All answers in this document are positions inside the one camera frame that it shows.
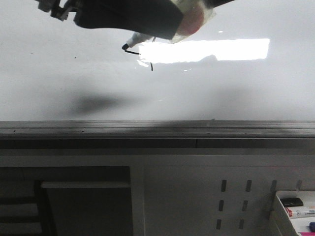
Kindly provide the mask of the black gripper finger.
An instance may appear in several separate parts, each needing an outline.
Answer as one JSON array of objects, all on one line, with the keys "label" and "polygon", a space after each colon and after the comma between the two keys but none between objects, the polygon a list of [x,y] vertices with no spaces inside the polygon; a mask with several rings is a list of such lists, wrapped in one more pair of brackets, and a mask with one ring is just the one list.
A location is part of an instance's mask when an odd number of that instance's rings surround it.
[{"label": "black gripper finger", "polygon": [[131,30],[134,17],[130,11],[140,4],[139,0],[84,0],[75,15],[77,26],[86,29],[114,28]]}]

